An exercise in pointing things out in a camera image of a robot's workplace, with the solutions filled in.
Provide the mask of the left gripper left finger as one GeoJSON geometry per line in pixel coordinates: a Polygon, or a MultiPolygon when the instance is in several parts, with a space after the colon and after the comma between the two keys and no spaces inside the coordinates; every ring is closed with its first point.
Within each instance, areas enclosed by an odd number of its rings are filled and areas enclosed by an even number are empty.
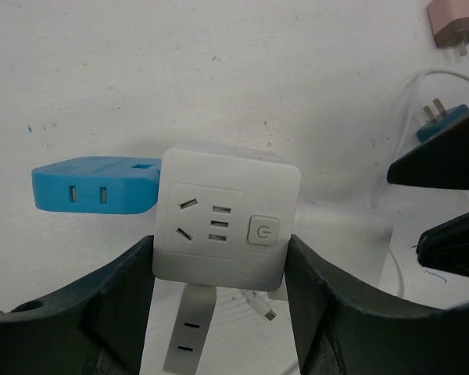
{"type": "Polygon", "coordinates": [[[0,311],[0,374],[138,374],[152,251],[146,236],[73,283],[0,311]]]}

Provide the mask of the teal usb charger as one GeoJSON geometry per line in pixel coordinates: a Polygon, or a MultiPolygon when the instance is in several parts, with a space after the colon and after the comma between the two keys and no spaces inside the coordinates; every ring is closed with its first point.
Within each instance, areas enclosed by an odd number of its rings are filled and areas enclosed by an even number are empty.
{"type": "Polygon", "coordinates": [[[426,105],[424,107],[424,113],[426,114],[428,121],[424,126],[416,131],[416,137],[421,144],[440,134],[469,112],[469,108],[465,104],[460,104],[447,109],[439,98],[435,98],[433,100],[433,105],[437,109],[438,113],[434,114],[431,108],[426,105]]]}

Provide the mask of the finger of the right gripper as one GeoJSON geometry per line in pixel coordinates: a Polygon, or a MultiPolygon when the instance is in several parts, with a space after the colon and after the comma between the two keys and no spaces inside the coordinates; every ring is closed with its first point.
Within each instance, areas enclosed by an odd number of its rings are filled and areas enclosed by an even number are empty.
{"type": "Polygon", "coordinates": [[[418,188],[469,191],[469,112],[392,163],[387,181],[418,188]]]}
{"type": "Polygon", "coordinates": [[[426,230],[416,253],[424,267],[469,277],[469,212],[426,230]]]}

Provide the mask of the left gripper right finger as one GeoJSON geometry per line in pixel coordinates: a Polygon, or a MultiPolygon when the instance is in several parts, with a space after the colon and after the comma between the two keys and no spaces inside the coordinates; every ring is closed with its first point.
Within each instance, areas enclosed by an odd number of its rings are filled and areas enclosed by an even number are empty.
{"type": "Polygon", "coordinates": [[[302,374],[469,374],[469,303],[398,298],[288,243],[285,283],[302,374]]]}

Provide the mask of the white cube power socket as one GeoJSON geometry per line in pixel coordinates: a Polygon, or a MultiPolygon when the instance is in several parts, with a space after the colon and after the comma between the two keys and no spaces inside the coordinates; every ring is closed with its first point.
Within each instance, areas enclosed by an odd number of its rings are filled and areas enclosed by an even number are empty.
{"type": "Polygon", "coordinates": [[[167,150],[152,272],[187,284],[277,290],[301,179],[273,152],[201,142],[167,150]]]}

